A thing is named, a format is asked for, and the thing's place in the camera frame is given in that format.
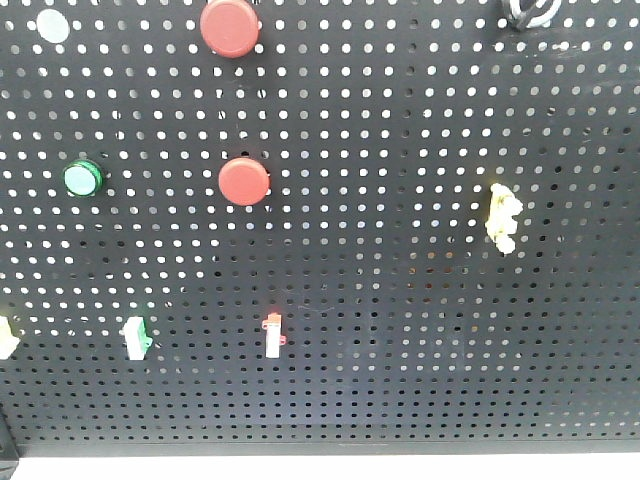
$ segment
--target green indicator light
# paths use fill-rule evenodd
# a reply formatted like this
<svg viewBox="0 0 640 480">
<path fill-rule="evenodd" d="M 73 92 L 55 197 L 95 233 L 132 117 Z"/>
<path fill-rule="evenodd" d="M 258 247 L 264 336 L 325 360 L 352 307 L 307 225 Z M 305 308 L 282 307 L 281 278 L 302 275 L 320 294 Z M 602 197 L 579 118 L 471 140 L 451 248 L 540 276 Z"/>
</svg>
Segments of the green indicator light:
<svg viewBox="0 0 640 480">
<path fill-rule="evenodd" d="M 91 160 L 76 160 L 62 174 L 67 191 L 76 197 L 90 197 L 102 188 L 104 175 L 100 166 Z"/>
</svg>

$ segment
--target white surface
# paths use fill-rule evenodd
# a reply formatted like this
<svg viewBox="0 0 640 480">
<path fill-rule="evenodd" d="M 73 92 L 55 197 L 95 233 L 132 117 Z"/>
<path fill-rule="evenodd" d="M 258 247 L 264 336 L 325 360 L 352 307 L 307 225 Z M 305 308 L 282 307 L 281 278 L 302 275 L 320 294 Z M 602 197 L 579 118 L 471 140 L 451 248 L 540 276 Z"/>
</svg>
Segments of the white surface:
<svg viewBox="0 0 640 480">
<path fill-rule="evenodd" d="M 607 480 L 636 478 L 640 454 L 24 459 L 12 480 Z"/>
<path fill-rule="evenodd" d="M 40 36 L 50 43 L 62 43 L 71 33 L 65 16 L 53 8 L 47 8 L 38 14 L 36 28 Z"/>
</svg>

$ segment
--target red push button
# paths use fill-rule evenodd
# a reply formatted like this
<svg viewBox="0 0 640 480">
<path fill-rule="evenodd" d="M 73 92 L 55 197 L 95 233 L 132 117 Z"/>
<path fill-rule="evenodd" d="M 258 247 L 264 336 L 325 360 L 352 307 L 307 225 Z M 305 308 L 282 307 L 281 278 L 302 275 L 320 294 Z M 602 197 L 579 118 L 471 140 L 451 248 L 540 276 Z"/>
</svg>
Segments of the red push button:
<svg viewBox="0 0 640 480">
<path fill-rule="evenodd" d="M 269 191 L 269 173 L 255 160 L 236 158 L 222 167 L 218 185 L 230 202 L 243 207 L 255 205 Z"/>
<path fill-rule="evenodd" d="M 258 42 L 258 16 L 245 0 L 214 0 L 202 11 L 200 31 L 219 55 L 242 57 Z"/>
</svg>

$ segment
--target round button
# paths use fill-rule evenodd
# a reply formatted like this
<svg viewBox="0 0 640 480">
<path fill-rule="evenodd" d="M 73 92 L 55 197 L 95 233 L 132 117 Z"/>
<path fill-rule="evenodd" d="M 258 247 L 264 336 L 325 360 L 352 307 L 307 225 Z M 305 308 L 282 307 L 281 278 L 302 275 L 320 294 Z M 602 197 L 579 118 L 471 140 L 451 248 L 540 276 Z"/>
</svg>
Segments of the round button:
<svg viewBox="0 0 640 480">
<path fill-rule="evenodd" d="M 91 160 L 76 160 L 62 172 L 67 191 L 76 197 L 89 197 L 102 188 L 104 176 L 100 166 Z"/>
<path fill-rule="evenodd" d="M 246 207 L 260 202 L 269 191 L 269 173 L 255 160 L 236 158 L 220 170 L 218 184 L 232 203 Z"/>
<path fill-rule="evenodd" d="M 258 16 L 245 0 L 214 0 L 202 11 L 200 31 L 219 55 L 242 57 L 258 42 Z"/>
</svg>

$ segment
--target yellow connector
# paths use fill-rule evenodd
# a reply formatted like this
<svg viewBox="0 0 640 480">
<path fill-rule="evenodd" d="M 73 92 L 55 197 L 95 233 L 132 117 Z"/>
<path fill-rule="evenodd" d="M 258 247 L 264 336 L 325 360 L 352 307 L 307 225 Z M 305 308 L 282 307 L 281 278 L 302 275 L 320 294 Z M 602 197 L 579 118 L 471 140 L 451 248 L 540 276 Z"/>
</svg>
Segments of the yellow connector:
<svg viewBox="0 0 640 480">
<path fill-rule="evenodd" d="M 516 242 L 509 235 L 514 235 L 518 230 L 518 222 L 512 217 L 522 213 L 523 205 L 513 192 L 504 185 L 494 183 L 491 185 L 491 208 L 489 219 L 484 224 L 487 227 L 487 235 L 496 244 L 498 250 L 505 255 L 516 249 Z"/>
</svg>

